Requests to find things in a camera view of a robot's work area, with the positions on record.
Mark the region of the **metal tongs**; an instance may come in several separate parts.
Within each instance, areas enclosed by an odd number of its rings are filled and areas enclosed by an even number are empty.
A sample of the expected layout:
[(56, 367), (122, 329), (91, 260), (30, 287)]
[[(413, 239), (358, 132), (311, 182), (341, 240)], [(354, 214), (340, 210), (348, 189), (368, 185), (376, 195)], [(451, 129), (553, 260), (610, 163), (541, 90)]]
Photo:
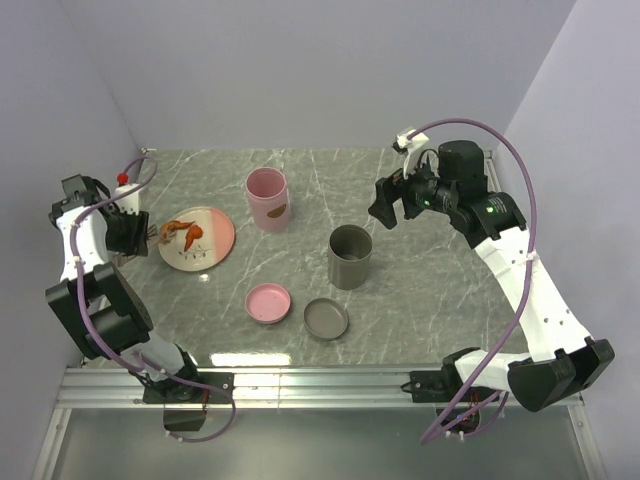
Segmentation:
[[(148, 252), (157, 249), (160, 244), (166, 243), (168, 238), (163, 235), (156, 225), (152, 225), (147, 229), (146, 245)], [(113, 256), (112, 262), (118, 268), (124, 266), (126, 263), (136, 259), (135, 255), (124, 255), (118, 253)]]

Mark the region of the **orange chicken wing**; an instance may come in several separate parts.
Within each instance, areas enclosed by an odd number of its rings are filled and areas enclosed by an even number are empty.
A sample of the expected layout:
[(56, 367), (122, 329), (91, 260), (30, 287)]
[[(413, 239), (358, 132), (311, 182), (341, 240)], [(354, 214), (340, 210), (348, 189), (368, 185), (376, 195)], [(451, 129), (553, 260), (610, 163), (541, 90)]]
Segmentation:
[(163, 224), (160, 228), (160, 241), (170, 241), (178, 231), (188, 230), (193, 224), (194, 222), (182, 222), (178, 220), (172, 220)]

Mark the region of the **orange carrot piece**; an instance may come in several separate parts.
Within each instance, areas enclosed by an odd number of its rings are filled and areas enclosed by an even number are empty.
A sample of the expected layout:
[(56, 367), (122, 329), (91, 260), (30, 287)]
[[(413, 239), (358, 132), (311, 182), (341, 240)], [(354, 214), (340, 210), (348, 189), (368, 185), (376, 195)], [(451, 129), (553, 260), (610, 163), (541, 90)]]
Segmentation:
[(200, 226), (196, 224), (190, 225), (185, 234), (185, 244), (184, 244), (183, 251), (187, 252), (191, 248), (193, 243), (196, 240), (200, 239), (202, 236), (203, 236), (203, 230)]

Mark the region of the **grey cylindrical container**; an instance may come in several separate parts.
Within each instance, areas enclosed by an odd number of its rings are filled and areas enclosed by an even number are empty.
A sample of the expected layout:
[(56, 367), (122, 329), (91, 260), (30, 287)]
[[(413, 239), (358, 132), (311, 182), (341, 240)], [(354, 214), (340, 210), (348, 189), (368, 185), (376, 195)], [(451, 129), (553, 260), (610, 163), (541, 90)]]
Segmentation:
[(340, 290), (354, 290), (368, 277), (373, 241), (357, 225), (341, 225), (332, 231), (328, 243), (328, 279)]

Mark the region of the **grey container lid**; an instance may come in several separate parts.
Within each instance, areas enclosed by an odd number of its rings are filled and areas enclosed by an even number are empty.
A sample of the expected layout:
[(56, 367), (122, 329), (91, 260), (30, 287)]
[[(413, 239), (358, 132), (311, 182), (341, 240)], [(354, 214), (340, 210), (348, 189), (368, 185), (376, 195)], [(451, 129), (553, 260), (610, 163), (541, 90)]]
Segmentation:
[(310, 301), (303, 311), (307, 331), (321, 340), (336, 340), (348, 329), (349, 316), (344, 307), (329, 298)]

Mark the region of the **pink container lid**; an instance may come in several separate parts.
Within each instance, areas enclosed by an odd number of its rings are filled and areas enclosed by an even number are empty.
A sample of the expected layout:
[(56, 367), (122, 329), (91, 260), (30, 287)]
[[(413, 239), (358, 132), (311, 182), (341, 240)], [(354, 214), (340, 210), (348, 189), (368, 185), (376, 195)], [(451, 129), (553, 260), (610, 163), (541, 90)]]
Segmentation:
[(283, 320), (291, 308), (289, 292), (281, 285), (265, 283), (250, 290), (245, 299), (248, 315), (263, 325)]

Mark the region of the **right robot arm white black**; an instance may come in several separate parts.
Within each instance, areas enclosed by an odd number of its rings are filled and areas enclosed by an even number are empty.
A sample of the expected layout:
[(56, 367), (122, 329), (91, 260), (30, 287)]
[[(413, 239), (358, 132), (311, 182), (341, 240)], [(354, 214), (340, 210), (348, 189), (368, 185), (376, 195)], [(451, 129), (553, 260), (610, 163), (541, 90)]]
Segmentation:
[(483, 150), (469, 140), (437, 149), (428, 143), (423, 134), (394, 142), (404, 164), (376, 181), (369, 213), (388, 229), (397, 224), (396, 201), (407, 220), (424, 211), (446, 215), (499, 283), (527, 342), (526, 353), (498, 353), (479, 375), (474, 370), (485, 352), (468, 348), (448, 356), (444, 393), (461, 400), (476, 387), (503, 390), (537, 412), (589, 388), (613, 361), (612, 345), (595, 339), (570, 311), (530, 249), (531, 231), (515, 201), (490, 190)]

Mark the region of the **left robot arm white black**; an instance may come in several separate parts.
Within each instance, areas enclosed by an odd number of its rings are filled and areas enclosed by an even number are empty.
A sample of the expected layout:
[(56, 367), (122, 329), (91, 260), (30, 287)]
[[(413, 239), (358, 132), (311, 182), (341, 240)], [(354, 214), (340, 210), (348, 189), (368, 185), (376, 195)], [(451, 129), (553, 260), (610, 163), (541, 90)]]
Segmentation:
[(75, 175), (62, 188), (65, 197), (52, 205), (49, 219), (62, 236), (64, 266), (45, 299), (82, 355), (121, 366), (153, 403), (231, 404), (233, 379), (204, 377), (184, 349), (156, 335), (117, 264), (147, 255), (150, 241), (164, 236), (137, 206), (141, 185), (123, 181), (110, 191)]

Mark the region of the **pink floral plate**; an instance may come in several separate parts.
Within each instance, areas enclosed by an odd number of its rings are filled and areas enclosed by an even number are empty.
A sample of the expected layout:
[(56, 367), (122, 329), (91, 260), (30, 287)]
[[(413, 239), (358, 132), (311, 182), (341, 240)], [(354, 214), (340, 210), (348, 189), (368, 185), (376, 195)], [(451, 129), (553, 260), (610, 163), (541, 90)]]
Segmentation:
[(194, 222), (203, 230), (203, 236), (187, 252), (183, 251), (187, 230), (178, 231), (170, 241), (159, 245), (161, 258), (172, 268), (184, 272), (203, 271), (219, 264), (233, 249), (235, 227), (229, 216), (217, 208), (188, 208), (169, 221), (172, 220)]

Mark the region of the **pink cylindrical container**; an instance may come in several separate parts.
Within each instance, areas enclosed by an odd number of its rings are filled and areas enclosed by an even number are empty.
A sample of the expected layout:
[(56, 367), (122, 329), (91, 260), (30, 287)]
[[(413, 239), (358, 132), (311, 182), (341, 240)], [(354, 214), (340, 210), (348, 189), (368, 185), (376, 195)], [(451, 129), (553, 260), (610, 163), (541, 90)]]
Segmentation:
[(246, 179), (246, 191), (255, 225), (265, 232), (284, 230), (291, 218), (288, 183), (274, 168), (262, 167)]

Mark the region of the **aluminium rail frame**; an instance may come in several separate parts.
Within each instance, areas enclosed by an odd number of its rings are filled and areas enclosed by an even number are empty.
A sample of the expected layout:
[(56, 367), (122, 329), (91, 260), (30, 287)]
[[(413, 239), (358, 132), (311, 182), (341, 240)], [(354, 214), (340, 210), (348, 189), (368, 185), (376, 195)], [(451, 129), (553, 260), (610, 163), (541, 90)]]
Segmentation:
[(539, 413), (482, 413), (473, 437), (419, 442), (437, 405), (402, 391), (406, 366), (238, 368), (238, 414), (209, 408), (218, 439), (166, 437), (163, 409), (118, 370), (71, 369), (36, 463), (37, 479), (603, 479), (584, 401)]

